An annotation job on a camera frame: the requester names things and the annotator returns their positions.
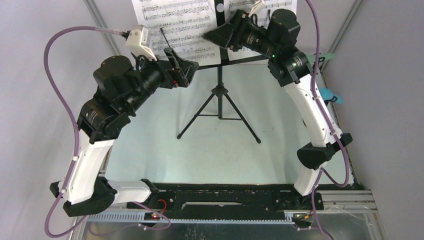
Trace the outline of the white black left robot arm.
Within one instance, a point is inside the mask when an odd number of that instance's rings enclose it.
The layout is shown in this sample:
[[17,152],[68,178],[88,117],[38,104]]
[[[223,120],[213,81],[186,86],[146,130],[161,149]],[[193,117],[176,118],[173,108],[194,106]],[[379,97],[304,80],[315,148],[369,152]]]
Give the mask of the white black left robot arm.
[[122,129],[158,88],[186,88],[199,64],[183,59],[170,47],[165,60],[115,55],[105,59],[93,73],[97,90],[81,108],[76,127],[79,146],[71,161],[71,173],[50,185],[51,192],[64,199],[69,217],[99,214],[110,206],[137,202],[153,208],[158,189],[148,179],[114,181],[100,176],[101,166]]

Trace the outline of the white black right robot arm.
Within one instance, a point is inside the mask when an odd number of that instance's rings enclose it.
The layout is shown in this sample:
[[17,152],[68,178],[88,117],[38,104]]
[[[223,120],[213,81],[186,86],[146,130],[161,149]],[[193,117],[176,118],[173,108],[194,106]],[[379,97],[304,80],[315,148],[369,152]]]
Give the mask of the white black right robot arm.
[[345,152],[352,142],[330,116],[319,93],[312,65],[296,47],[301,26],[296,14],[280,8],[275,10],[267,28],[255,24],[247,12],[238,9],[225,24],[203,34],[203,38],[233,52],[245,47],[268,59],[268,69],[289,94],[307,128],[310,142],[297,151],[302,164],[294,183],[291,204],[304,209],[311,202],[310,193],[317,185],[320,170],[335,155]]

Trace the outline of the sheet music page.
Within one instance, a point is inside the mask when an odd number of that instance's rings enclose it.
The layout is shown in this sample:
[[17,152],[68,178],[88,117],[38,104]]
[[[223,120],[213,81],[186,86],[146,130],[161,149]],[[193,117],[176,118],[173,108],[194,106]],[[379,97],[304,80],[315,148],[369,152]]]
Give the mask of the sheet music page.
[[249,10],[236,9],[228,21],[231,35],[225,45],[230,61],[256,56],[271,59],[294,48],[300,24],[290,0],[253,0]]
[[137,21],[151,31],[150,48],[161,60],[164,48],[171,47],[178,56],[200,66],[221,63],[217,45],[203,34],[217,27],[212,0],[134,0]]

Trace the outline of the black music stand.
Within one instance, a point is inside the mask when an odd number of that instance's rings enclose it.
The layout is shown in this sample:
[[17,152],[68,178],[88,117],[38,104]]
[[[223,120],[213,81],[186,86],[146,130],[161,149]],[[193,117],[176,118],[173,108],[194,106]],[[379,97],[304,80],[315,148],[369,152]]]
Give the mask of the black music stand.
[[[216,23],[217,27],[223,25],[226,20],[234,14],[234,11],[230,9],[230,4],[236,2],[236,9],[242,9],[242,10],[249,10],[250,5],[252,4],[251,0],[213,0],[215,5],[215,15],[216,15]],[[293,12],[297,10],[297,1],[291,0]],[[249,125],[245,117],[242,115],[240,110],[237,108],[237,106],[234,104],[233,100],[230,98],[228,94],[228,90],[225,88],[223,83],[223,66],[225,65],[232,65],[232,64],[238,64],[238,63],[248,63],[253,62],[262,59],[262,57],[256,56],[256,57],[249,57],[244,58],[241,60],[229,60],[228,57],[228,50],[220,49],[220,56],[221,56],[221,63],[215,64],[215,65],[206,65],[206,66],[200,66],[202,69],[207,68],[217,68],[217,85],[215,88],[212,89],[210,96],[205,101],[205,103],[200,107],[200,109],[197,111],[197,113],[193,116],[193,118],[189,121],[189,123],[184,127],[184,129],[177,135],[177,138],[180,139],[183,134],[188,130],[188,128],[193,124],[193,122],[198,118],[204,116],[202,111],[205,109],[205,107],[212,101],[213,98],[217,99],[218,104],[218,110],[217,114],[215,114],[215,117],[217,117],[219,120],[224,120],[223,117],[223,99],[227,99],[229,104],[232,106],[232,108],[235,110],[235,112],[238,114],[237,120],[244,122],[245,126],[250,131],[251,135],[255,138],[257,143],[261,143],[261,140],[256,135],[252,127]]]

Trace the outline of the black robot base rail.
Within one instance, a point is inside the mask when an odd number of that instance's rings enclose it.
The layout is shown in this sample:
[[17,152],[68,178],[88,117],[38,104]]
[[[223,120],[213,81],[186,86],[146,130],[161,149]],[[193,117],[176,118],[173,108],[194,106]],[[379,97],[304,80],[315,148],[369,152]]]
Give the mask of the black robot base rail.
[[172,221],[283,221],[289,212],[324,209],[320,193],[301,196],[292,184],[155,183],[143,204]]

